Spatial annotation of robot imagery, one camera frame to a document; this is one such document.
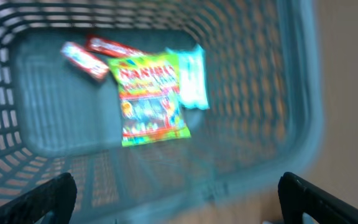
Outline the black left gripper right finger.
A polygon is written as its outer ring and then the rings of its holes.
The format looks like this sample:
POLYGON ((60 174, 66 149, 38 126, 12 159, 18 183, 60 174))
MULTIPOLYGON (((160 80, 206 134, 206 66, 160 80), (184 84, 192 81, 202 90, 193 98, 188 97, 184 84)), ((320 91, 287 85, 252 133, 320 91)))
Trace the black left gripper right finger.
POLYGON ((283 222, 303 223, 303 215, 318 223, 358 224, 358 209, 292 172, 284 173, 278 183, 283 222))

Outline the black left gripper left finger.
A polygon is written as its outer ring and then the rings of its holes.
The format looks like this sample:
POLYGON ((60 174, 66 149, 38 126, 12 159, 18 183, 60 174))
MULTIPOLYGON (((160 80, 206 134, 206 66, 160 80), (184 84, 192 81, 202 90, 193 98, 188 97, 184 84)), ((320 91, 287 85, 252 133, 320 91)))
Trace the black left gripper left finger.
POLYGON ((68 224, 76 202, 77 188, 73 176, 62 173, 44 184, 0 207, 0 224, 45 223, 68 224))

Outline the green Haribo gummy bag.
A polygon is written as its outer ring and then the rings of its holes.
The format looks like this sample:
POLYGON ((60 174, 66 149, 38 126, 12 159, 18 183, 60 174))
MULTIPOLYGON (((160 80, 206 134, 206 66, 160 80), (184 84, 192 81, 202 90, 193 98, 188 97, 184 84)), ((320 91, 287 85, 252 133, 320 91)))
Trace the green Haribo gummy bag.
POLYGON ((176 54, 111 58, 122 114, 122 146, 190 138, 180 104, 176 54))

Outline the small red white box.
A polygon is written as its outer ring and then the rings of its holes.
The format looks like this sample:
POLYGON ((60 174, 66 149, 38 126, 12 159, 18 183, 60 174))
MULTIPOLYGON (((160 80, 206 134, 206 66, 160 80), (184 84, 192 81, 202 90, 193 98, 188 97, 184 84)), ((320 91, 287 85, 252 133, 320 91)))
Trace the small red white box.
POLYGON ((102 60, 74 42, 65 42, 61 53, 72 64, 99 82, 109 73, 109 67, 102 60))

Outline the mint Zappy wipes pack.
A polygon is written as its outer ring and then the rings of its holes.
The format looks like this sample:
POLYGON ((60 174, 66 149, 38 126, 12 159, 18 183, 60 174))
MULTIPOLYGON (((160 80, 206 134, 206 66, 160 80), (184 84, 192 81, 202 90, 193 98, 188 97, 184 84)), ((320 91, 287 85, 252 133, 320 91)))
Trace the mint Zappy wipes pack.
POLYGON ((187 109, 209 109, 204 49, 199 44, 196 44, 195 47, 189 51, 169 48, 165 50, 168 53, 178 55, 180 103, 187 109))

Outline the red Nescafe coffee stick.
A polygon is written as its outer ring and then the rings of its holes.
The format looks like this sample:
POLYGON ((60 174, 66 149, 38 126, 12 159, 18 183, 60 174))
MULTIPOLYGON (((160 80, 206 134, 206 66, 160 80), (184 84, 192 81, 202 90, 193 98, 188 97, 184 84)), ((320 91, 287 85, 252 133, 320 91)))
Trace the red Nescafe coffee stick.
POLYGON ((139 49, 121 44, 119 42, 108 40, 97 35, 88 35, 86 37, 85 48, 97 54, 103 54, 117 58, 147 55, 147 53, 139 49))

